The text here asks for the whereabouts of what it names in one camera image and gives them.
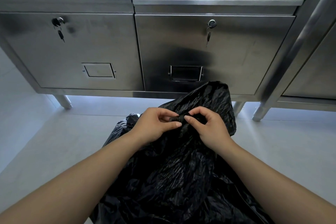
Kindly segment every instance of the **person's left arm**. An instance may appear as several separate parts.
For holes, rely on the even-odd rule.
[[[90,157],[64,171],[0,214],[3,224],[82,224],[130,157],[162,133],[180,127],[177,113],[149,108],[134,128]]]

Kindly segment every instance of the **cabinet leg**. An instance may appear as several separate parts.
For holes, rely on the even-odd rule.
[[[70,110],[72,108],[72,104],[66,95],[54,95],[54,97],[64,109]]]
[[[246,102],[236,102],[233,105],[233,112],[234,112],[234,116],[237,117],[237,115],[240,113],[240,111],[242,110],[242,108],[244,107]]]
[[[265,117],[265,115],[270,109],[271,108],[266,108],[262,106],[262,104],[260,104],[257,110],[254,112],[252,120],[259,122],[261,119]]]

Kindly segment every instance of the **black plastic bag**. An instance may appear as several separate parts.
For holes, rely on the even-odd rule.
[[[185,114],[197,106],[217,112],[234,135],[224,83],[208,82],[161,107]],[[105,145],[130,131],[138,119],[130,114],[120,121]],[[273,223],[231,167],[185,122],[130,158],[90,218],[95,224]]]

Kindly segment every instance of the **person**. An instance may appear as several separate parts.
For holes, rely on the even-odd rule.
[[[207,123],[191,117],[202,114]],[[203,143],[220,155],[275,223],[335,223],[336,207],[275,171],[242,149],[230,137],[221,117],[205,107],[185,116]],[[0,223],[58,224],[86,221],[128,159],[162,133],[178,128],[169,122],[177,113],[149,108],[134,128],[95,154],[64,171],[0,215]]]

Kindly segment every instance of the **white wall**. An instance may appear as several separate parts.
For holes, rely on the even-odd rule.
[[[59,106],[37,94],[0,48],[0,172]]]

